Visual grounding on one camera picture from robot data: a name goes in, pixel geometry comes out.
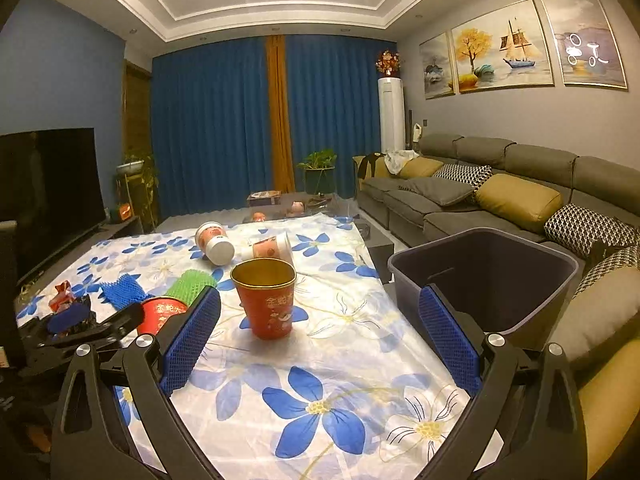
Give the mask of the red plastic bag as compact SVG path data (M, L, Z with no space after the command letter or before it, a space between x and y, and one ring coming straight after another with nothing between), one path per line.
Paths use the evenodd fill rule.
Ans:
M58 313L66 310L75 301L72 285L69 281L64 281L55 286L56 294L49 301L49 308L52 312Z

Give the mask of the red paper cup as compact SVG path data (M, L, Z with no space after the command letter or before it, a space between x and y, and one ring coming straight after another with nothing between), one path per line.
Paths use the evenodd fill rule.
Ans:
M189 307L179 299L171 297L152 297L142 302L143 321L137 327L139 335L156 335L168 318L183 314Z

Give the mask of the blue foam net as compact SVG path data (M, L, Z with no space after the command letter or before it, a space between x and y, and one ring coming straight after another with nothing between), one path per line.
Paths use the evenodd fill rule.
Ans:
M137 275L124 274L114 282L103 283L100 298L116 311L125 309L130 304L140 304L150 295L144 291L137 278Z

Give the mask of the green foam net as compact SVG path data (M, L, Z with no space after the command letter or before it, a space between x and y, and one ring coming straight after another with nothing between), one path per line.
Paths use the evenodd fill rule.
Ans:
M216 280L210 274L199 270L187 270L166 290L164 296L177 299L190 307L205 287L216 285Z

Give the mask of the white orange paper cup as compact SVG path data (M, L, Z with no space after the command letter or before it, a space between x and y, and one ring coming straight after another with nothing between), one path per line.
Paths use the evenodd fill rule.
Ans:
M215 266L226 266L235 254L226 229L218 222L203 223L195 232L195 243Z
M293 252L288 234L279 233L252 245L254 258L273 258L293 263Z

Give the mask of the gold rimmed red cup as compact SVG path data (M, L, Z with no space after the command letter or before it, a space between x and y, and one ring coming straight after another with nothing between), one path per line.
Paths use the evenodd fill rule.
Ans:
M253 334L280 339L292 330L296 271L276 258L254 258L237 264L231 279Z

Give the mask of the patterned cushion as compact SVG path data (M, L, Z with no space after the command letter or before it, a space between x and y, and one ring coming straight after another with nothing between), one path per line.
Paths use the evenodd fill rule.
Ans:
M491 166L443 164L433 174L433 178L446 179L469 185L477 191L492 177Z
M639 241L639 230L620 219L567 204L544 224L544 235L580 258L587 258L594 242L606 247L629 247Z
M606 274L614 272L621 268L639 269L639 246L629 246L623 248L613 255L606 257L590 269L580 281L574 295L577 296L584 292L587 288L599 281Z

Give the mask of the near patterned cushion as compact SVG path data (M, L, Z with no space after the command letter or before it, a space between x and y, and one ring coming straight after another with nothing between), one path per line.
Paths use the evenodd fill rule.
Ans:
M629 247L639 241L639 230L620 219L567 204L544 224L544 235L580 258L587 258L594 242L606 247Z

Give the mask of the floral blue white tablecloth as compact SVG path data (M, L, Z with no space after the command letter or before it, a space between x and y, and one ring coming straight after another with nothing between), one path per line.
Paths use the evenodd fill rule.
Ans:
M172 404L228 479L412 479L454 429L469 395L402 316L355 223L324 214L229 226L244 249L288 234L297 273L292 330L250 330L228 266L186 229L95 244L60 273L98 318L101 285L137 275L163 296L187 270L210 274L220 319Z

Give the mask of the grey flat cushion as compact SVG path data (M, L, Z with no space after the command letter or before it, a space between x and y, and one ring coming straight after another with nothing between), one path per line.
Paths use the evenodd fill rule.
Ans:
M401 191L419 194L442 208L462 203L473 193L469 184L436 177L408 179L399 188Z

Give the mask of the far patterned cushion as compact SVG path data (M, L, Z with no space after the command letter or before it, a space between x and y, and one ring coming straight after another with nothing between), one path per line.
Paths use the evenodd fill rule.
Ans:
M492 177L491 166L443 164L433 174L433 178L446 179L469 185L477 191Z

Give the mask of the potted green plant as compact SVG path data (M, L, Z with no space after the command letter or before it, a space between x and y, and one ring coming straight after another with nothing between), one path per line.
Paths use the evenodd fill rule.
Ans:
M312 152L297 164L303 171L305 192L309 195L328 195L336 191L335 163L337 154L332 148Z

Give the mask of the right cloudy painting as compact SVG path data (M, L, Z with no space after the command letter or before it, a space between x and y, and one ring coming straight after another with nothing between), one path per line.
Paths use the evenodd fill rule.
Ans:
M540 0L566 86L627 90L610 21L600 0Z

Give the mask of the sailboat tree painting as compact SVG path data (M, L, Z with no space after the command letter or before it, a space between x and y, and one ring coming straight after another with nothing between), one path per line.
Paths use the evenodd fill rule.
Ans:
M534 0L521 0L451 29L462 93L554 84Z

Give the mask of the left landscape painting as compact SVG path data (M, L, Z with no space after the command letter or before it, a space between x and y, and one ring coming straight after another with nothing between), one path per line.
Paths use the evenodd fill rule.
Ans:
M449 39L446 32L422 42L419 46L422 64L424 99L454 94Z

